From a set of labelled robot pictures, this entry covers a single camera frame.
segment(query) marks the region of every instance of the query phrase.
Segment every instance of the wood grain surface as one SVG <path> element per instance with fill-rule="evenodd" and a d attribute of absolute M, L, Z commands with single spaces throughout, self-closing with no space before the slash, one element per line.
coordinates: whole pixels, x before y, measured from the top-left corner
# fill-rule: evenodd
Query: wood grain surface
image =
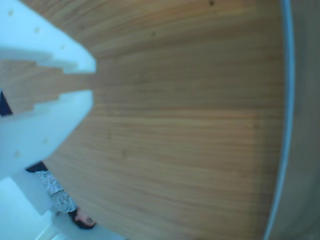
<path fill-rule="evenodd" d="M 320 2 L 291 1 L 296 54 L 288 166 L 270 240 L 320 239 Z"/>
<path fill-rule="evenodd" d="M 283 130 L 277 0 L 24 2 L 98 62 L 94 75 L 0 63 L 15 113 L 94 91 L 45 161 L 79 206 L 131 240 L 262 237 Z"/>

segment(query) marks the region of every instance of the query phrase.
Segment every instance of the patterned clothing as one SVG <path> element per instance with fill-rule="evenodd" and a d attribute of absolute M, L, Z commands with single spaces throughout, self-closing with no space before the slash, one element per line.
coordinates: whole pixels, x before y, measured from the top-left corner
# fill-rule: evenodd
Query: patterned clothing
<path fill-rule="evenodd" d="M 67 214 L 77 209 L 76 203 L 64 191 L 63 187 L 50 171 L 37 171 L 35 174 L 42 180 L 57 211 Z"/>

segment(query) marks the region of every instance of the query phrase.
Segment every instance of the white plastic object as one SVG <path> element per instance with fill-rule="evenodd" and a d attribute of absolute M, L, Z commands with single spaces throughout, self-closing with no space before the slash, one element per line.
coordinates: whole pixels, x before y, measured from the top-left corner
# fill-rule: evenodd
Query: white plastic object
<path fill-rule="evenodd" d="M 96 72 L 82 45 L 18 0 L 0 0 L 0 59 L 35 61 L 65 74 Z"/>
<path fill-rule="evenodd" d="M 0 180 L 49 157 L 93 106 L 91 90 L 64 93 L 33 111 L 0 117 Z"/>

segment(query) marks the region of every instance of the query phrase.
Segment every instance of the person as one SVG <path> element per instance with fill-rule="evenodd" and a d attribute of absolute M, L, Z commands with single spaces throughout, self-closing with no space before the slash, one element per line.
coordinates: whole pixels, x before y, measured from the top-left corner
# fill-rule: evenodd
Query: person
<path fill-rule="evenodd" d="M 77 206 L 57 181 L 55 176 L 47 169 L 43 162 L 26 169 L 29 173 L 36 174 L 43 182 L 49 193 L 54 208 L 63 214 L 68 214 L 74 224 L 81 229 L 92 229 L 96 222 Z"/>

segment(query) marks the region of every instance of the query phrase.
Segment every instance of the wooden table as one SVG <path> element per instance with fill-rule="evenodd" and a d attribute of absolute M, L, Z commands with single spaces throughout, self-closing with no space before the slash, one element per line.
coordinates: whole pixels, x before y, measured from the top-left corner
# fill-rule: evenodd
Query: wooden table
<path fill-rule="evenodd" d="M 99 224 L 131 240 L 256 240 L 281 149 L 278 1 L 25 0 L 96 57 L 94 75 L 1 62 L 15 113 L 92 89 L 45 163 Z"/>

